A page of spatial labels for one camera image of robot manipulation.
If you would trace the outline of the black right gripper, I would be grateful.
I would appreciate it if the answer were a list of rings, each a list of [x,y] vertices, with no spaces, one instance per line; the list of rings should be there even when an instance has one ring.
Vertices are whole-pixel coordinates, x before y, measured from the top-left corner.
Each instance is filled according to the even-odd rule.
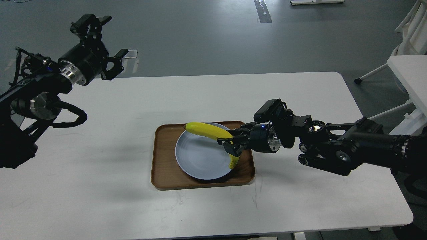
[[[271,123],[244,123],[239,128],[230,129],[228,132],[233,137],[218,138],[217,143],[223,146],[228,154],[235,157],[239,157],[247,149],[255,152],[276,153],[281,147]]]

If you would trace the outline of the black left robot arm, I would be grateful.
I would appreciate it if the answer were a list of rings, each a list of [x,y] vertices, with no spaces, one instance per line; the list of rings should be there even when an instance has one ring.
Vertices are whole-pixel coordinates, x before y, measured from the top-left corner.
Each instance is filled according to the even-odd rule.
[[[75,84],[87,86],[95,77],[111,81],[124,71],[127,49],[110,56],[102,27],[112,19],[83,15],[70,26],[80,42],[58,61],[16,47],[16,68],[9,90],[1,95],[1,168],[15,169],[33,158],[36,141],[49,128],[72,128],[87,121],[84,110],[61,101]]]

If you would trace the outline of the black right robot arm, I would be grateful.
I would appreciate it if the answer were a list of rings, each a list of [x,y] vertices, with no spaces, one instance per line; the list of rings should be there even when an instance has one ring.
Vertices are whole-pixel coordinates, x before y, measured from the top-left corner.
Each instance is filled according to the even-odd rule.
[[[326,124],[310,115],[290,114],[261,117],[229,132],[231,137],[217,142],[233,156],[240,156],[244,149],[275,153],[279,146],[292,148],[299,138],[298,161],[305,166],[341,176],[363,163],[385,167],[393,175],[407,173],[406,189],[426,198],[426,191],[414,186],[426,178],[426,128],[417,136],[386,135],[380,124],[366,117],[354,123]]]

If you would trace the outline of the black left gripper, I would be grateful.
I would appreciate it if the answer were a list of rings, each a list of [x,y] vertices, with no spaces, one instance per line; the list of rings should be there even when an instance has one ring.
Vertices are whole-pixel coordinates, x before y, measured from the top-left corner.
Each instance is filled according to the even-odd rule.
[[[110,15],[100,18],[83,15],[71,23],[70,32],[80,39],[80,43],[61,56],[58,64],[61,67],[60,74],[69,79],[72,85],[87,86],[99,74],[102,80],[111,81],[124,71],[122,59],[129,50],[122,49],[110,57],[102,42],[102,27],[110,20]]]

